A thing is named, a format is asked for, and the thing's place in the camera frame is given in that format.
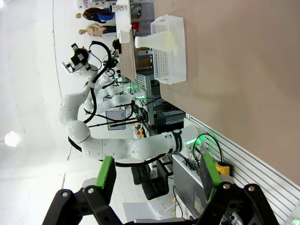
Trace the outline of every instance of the metal frame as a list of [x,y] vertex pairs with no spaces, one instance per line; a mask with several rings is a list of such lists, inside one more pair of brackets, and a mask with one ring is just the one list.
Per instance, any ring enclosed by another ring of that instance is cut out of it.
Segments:
[[[233,177],[238,186],[242,187],[248,183],[256,183],[261,186],[278,222],[283,224],[300,200],[300,187],[216,130],[189,114],[186,117],[185,126],[193,124],[202,128],[203,132],[213,134],[218,140],[224,161],[230,162],[234,166]],[[216,144],[208,138],[205,140],[205,148],[219,159],[220,154]]]

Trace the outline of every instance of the basket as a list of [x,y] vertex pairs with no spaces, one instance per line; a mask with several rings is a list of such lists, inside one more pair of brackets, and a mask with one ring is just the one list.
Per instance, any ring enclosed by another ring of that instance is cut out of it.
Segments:
[[164,15],[151,23],[151,34],[169,31],[174,35],[175,47],[171,52],[153,49],[154,78],[161,83],[173,84],[187,79],[186,47],[183,18]]

